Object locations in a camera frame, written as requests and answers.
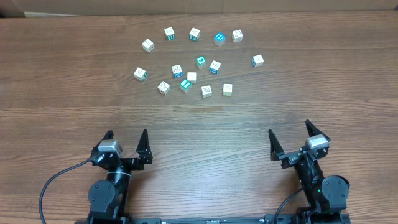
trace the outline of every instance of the block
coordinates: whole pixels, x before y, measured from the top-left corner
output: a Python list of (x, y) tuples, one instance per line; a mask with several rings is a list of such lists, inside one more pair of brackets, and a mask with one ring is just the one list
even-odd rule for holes
[(218, 33), (214, 36), (214, 43), (221, 47), (223, 43), (225, 43), (225, 35), (222, 33)]
[(243, 34), (241, 30), (232, 31), (232, 40), (234, 43), (240, 42), (243, 40)]
[(211, 92), (211, 87), (210, 87), (210, 86), (203, 86), (203, 87), (201, 88), (201, 95), (202, 95), (204, 98), (211, 97), (211, 94), (212, 94), (212, 92)]
[(149, 39), (146, 39), (142, 43), (142, 47), (144, 48), (144, 50), (146, 50), (149, 53), (155, 48), (155, 45), (152, 41), (150, 41)]
[(161, 94), (166, 95), (170, 91), (170, 85), (167, 84), (165, 81), (157, 87)]
[(192, 83), (196, 84), (197, 82), (197, 73), (196, 72), (188, 72), (187, 73), (187, 80)]
[(200, 36), (200, 30), (196, 28), (192, 28), (191, 32), (189, 32), (189, 39), (193, 41), (198, 41)]
[(137, 68), (134, 72), (134, 77), (140, 81), (144, 81), (147, 78), (147, 72), (142, 68)]
[(210, 65), (210, 72), (212, 72), (214, 74), (218, 74), (220, 67), (221, 67), (221, 63), (213, 61)]
[(264, 60), (262, 59), (261, 55), (256, 55), (256, 56), (253, 56), (253, 58), (251, 59), (251, 63), (253, 64), (254, 68), (257, 68), (257, 67), (262, 66), (262, 64), (264, 63)]
[(188, 93), (189, 89), (191, 89), (191, 87), (192, 87), (192, 84), (188, 80), (184, 80), (180, 84), (180, 89), (182, 91), (184, 91), (185, 93)]
[(175, 34), (174, 34), (173, 27), (169, 27), (169, 28), (164, 29), (164, 32), (166, 33), (166, 39), (167, 40), (174, 40), (175, 39)]
[(200, 57), (198, 57), (198, 58), (197, 58), (197, 67), (198, 67), (199, 69), (203, 69), (203, 68), (206, 67), (206, 66), (207, 66), (207, 61), (206, 61), (205, 56), (200, 56)]
[(224, 84), (223, 96), (232, 96), (232, 84)]
[(172, 66), (172, 71), (173, 71), (174, 78), (182, 77), (182, 68), (181, 68), (181, 65), (174, 65), (174, 66)]

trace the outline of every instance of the cable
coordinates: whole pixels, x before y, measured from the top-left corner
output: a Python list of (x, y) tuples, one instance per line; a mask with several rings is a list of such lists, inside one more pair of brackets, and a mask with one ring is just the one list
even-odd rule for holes
[(58, 174), (55, 174), (54, 176), (52, 176), (52, 177), (47, 181), (47, 183), (45, 183), (45, 185), (44, 185), (44, 187), (43, 187), (43, 190), (42, 190), (42, 193), (40, 194), (40, 198), (39, 198), (39, 213), (40, 213), (40, 219), (42, 220), (42, 223), (43, 223), (43, 224), (46, 224), (46, 222), (45, 222), (44, 216), (43, 216), (42, 201), (43, 201), (44, 192), (45, 192), (45, 189), (47, 188), (47, 186), (49, 186), (49, 184), (51, 183), (51, 181), (53, 181), (53, 179), (57, 178), (59, 175), (64, 174), (64, 173), (66, 173), (66, 172), (68, 172), (68, 171), (71, 171), (71, 170), (73, 170), (74, 168), (80, 167), (80, 166), (86, 164), (86, 163), (89, 162), (89, 161), (91, 161), (91, 159), (87, 159), (86, 161), (84, 161), (84, 162), (82, 162), (82, 163), (79, 163), (79, 164), (77, 164), (77, 165), (74, 165), (73, 167), (69, 167), (69, 168), (67, 168), (67, 169), (65, 169), (65, 170), (63, 170), (63, 171), (61, 171), (61, 172), (59, 172)]
[(303, 188), (301, 188), (300, 190), (298, 190), (298, 191), (292, 193), (291, 196), (289, 196), (284, 202), (282, 202), (282, 204), (279, 206), (278, 210), (277, 210), (276, 213), (275, 213), (274, 224), (277, 224), (277, 222), (278, 222), (278, 215), (279, 215), (279, 212), (282, 210), (283, 206), (284, 206), (290, 199), (294, 198), (298, 193), (300, 193), (302, 190), (303, 190)]

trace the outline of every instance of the wooden table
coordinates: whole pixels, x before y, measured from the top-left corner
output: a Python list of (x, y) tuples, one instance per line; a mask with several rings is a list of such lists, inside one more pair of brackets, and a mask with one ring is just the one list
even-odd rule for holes
[[(172, 26), (176, 40), (166, 41)], [(192, 42), (192, 27), (201, 30)], [(243, 41), (232, 43), (241, 29)], [(213, 37), (226, 34), (217, 47)], [(145, 52), (149, 38), (155, 50)], [(262, 54), (264, 66), (251, 57)], [(195, 58), (221, 62), (219, 75)], [(171, 66), (197, 72), (189, 93)], [(148, 78), (140, 82), (133, 71)], [(166, 96), (157, 91), (164, 80)], [(224, 83), (233, 96), (222, 96)], [(211, 85), (203, 99), (200, 87)], [(310, 119), (332, 138), (325, 175), (351, 182), (353, 223), (398, 222), (398, 13), (300, 12), (0, 20), (0, 223), (40, 223), (38, 198), (58, 171), (84, 161), (112, 129), (135, 156), (144, 128), (154, 163), (135, 172), (135, 217), (247, 217), (275, 213), (299, 188), (269, 160), (268, 129), (287, 152)], [(47, 223), (84, 220), (88, 189), (105, 170), (87, 164), (55, 179)], [(282, 213), (306, 204), (300, 195)]]

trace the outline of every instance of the wood grain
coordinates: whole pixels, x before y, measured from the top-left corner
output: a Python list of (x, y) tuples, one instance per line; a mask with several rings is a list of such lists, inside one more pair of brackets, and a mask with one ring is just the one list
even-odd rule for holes
[[(172, 26), (176, 40), (166, 41)], [(201, 30), (192, 42), (192, 27)], [(231, 32), (243, 41), (233, 44)], [(213, 36), (222, 31), (226, 43)], [(397, 223), (398, 14), (298, 12), (0, 20), (0, 223), (40, 223), (38, 197), (58, 171), (85, 160), (109, 129), (125, 156), (149, 130), (154, 163), (132, 178), (135, 217), (244, 217), (274, 213), (299, 187), (293, 169), (269, 160), (267, 130), (286, 151), (310, 119), (332, 138), (325, 175), (352, 188), (353, 223)], [(150, 38), (155, 50), (141, 42)], [(264, 66), (253, 69), (251, 57)], [(195, 58), (221, 62), (220, 74)], [(171, 66), (197, 72), (188, 94)], [(147, 70), (145, 82), (132, 74)], [(167, 96), (157, 92), (164, 80)], [(233, 96), (221, 95), (224, 83)], [(203, 99), (200, 87), (211, 85)], [(44, 197), (48, 223), (88, 214), (90, 185), (105, 172), (85, 165)], [(300, 195), (283, 213), (305, 205)]]

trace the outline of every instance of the dice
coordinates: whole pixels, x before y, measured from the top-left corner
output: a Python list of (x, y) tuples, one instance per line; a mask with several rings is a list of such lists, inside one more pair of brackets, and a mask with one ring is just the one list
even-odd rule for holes
[(180, 84), (180, 89), (182, 91), (184, 91), (185, 93), (188, 93), (189, 89), (191, 89), (191, 87), (192, 87), (192, 84), (188, 80), (184, 80)]
[(198, 41), (200, 36), (200, 30), (196, 28), (192, 28), (191, 32), (189, 32), (189, 39), (193, 41)]
[(207, 66), (207, 61), (206, 61), (205, 56), (200, 56), (200, 57), (198, 57), (198, 58), (197, 58), (197, 67), (198, 67), (199, 69), (203, 69), (203, 68), (206, 67), (206, 66)]
[(174, 65), (174, 66), (172, 66), (172, 71), (173, 71), (174, 78), (182, 77), (182, 68), (181, 68), (181, 65)]
[(152, 41), (150, 41), (149, 39), (146, 39), (142, 43), (142, 47), (144, 48), (144, 50), (146, 50), (149, 53), (155, 48), (155, 45)]
[(243, 40), (243, 34), (241, 30), (232, 31), (232, 40), (234, 43), (240, 42)]
[(251, 59), (251, 63), (253, 64), (254, 68), (257, 68), (257, 67), (262, 66), (262, 64), (264, 63), (264, 60), (262, 59), (261, 55), (256, 55), (256, 56), (253, 56), (253, 58)]
[(197, 73), (196, 72), (188, 72), (187, 73), (187, 80), (192, 84), (196, 84), (197, 82)]
[(147, 78), (147, 72), (142, 68), (137, 68), (134, 72), (134, 77), (140, 81), (144, 81)]
[(212, 94), (212, 92), (211, 92), (211, 87), (208, 85), (208, 86), (203, 86), (202, 88), (201, 88), (201, 95), (204, 97), (204, 98), (208, 98), (208, 97), (211, 97), (211, 94)]
[(214, 36), (214, 43), (221, 47), (223, 43), (225, 43), (225, 35), (222, 33), (218, 33)]
[(164, 29), (164, 32), (166, 33), (167, 40), (174, 40), (175, 39), (175, 34), (174, 34), (173, 27), (169, 27), (169, 28)]
[(218, 70), (220, 69), (221, 63), (213, 61), (210, 65), (210, 72), (214, 74), (218, 74)]
[(165, 81), (162, 81), (160, 85), (157, 87), (161, 94), (166, 95), (170, 91), (170, 85)]
[(232, 96), (232, 84), (224, 84), (223, 96)]

